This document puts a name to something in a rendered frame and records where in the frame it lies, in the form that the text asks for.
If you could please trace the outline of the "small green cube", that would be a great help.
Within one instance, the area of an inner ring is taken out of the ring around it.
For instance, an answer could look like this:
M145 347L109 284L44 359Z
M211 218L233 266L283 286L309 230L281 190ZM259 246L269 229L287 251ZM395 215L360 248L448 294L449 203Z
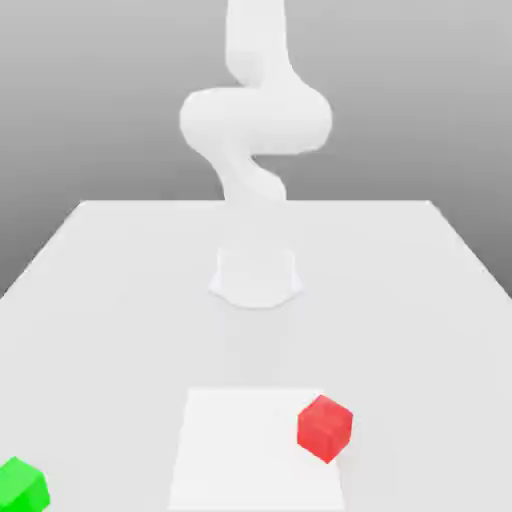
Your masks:
M17 457L0 467L0 512L43 512L50 504L44 474Z

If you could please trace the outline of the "small red cube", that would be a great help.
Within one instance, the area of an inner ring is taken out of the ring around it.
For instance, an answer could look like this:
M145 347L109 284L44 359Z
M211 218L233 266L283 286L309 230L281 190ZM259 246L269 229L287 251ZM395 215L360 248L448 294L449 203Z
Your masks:
M297 417L297 443L326 464L349 444L353 413L320 394Z

